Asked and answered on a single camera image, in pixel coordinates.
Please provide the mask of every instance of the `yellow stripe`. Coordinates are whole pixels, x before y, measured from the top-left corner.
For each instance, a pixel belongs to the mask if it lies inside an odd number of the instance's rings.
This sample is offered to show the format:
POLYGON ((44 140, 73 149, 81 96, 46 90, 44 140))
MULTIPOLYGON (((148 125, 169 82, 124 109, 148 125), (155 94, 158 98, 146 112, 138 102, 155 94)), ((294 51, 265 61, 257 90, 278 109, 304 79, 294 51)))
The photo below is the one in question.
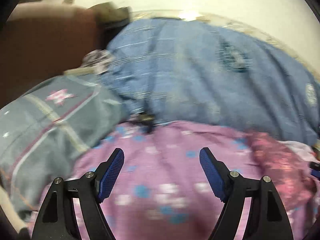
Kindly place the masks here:
POLYGON ((78 152, 82 153, 90 148, 78 137, 76 132, 71 128, 71 126, 68 124, 66 120, 59 120, 60 116, 46 103, 44 103, 41 99, 38 97, 28 94, 24 96, 26 99, 28 99, 30 102, 35 104, 39 110, 46 115, 52 122, 56 124, 56 126, 63 132, 66 133, 68 136, 71 144, 75 149, 77 149, 78 152))

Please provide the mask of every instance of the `pile of clothes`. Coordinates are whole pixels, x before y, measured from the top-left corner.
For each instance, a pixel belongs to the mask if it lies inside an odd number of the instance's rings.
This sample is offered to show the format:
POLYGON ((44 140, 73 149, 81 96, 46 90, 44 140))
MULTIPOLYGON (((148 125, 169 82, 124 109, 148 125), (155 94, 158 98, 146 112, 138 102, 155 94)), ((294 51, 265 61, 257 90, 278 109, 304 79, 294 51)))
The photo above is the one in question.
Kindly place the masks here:
MULTIPOLYGON (((125 163, 101 204, 116 239, 208 239, 223 205, 199 163, 199 150, 209 147, 229 170, 271 177, 302 239, 320 204, 308 168, 317 161, 310 146, 320 129, 319 92, 303 65, 246 34, 138 20, 82 68, 1 110, 4 187, 32 231, 46 185, 94 171, 119 147, 125 163)), ((75 211, 89 239, 78 202, 75 211)))

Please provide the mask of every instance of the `pink stripe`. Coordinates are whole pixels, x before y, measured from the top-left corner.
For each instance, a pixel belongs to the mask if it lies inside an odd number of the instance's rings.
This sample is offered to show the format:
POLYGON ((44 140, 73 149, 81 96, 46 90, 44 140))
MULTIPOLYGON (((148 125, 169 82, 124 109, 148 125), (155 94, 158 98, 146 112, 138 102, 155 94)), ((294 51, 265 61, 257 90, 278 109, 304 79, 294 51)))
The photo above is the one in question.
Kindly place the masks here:
POLYGON ((70 114, 72 111, 76 110, 84 101, 86 101, 89 97, 91 97, 93 95, 93 93, 90 93, 86 98, 84 98, 83 100, 81 100, 78 104, 74 105, 73 107, 71 107, 67 112, 65 112, 65 114, 63 114, 59 119, 55 120, 54 122, 52 122, 51 124, 49 124, 46 128, 44 128, 40 134, 36 137, 36 139, 34 139, 25 149, 24 151, 20 154, 20 156, 15 160, 15 162, 13 163, 9 174, 8 174, 8 194, 10 195, 10 191, 11 191, 11 179, 12 179, 12 174, 13 171, 15 169, 15 167, 17 166, 17 164, 21 161, 21 159, 24 157, 24 155, 27 154, 27 152, 30 151, 30 149, 37 143, 37 141, 39 141, 41 139, 41 137, 47 132, 49 131, 57 121, 65 118, 68 114, 70 114))

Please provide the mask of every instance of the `blue fabric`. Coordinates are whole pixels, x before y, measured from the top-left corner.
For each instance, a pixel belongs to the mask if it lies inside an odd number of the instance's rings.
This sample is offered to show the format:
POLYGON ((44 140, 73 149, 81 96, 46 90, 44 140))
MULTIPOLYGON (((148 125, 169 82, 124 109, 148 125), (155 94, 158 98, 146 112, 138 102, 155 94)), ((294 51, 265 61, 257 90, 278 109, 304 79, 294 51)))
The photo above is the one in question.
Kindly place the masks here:
POLYGON ((319 85, 270 44, 197 21, 142 19, 107 49, 116 60, 102 81, 131 114, 147 110, 157 123, 187 120, 316 142, 319 85))

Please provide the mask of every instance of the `pink star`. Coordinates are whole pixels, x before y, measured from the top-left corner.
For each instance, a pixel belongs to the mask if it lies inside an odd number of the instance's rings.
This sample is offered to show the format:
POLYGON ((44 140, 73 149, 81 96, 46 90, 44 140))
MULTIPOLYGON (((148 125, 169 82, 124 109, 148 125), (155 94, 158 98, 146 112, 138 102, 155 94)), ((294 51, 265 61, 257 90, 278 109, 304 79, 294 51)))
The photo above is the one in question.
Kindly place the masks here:
POLYGON ((67 98, 74 97, 73 94, 68 94, 67 89, 61 89, 59 91, 52 91, 51 95, 47 96, 46 101, 52 100, 56 105, 63 105, 63 101, 67 98))

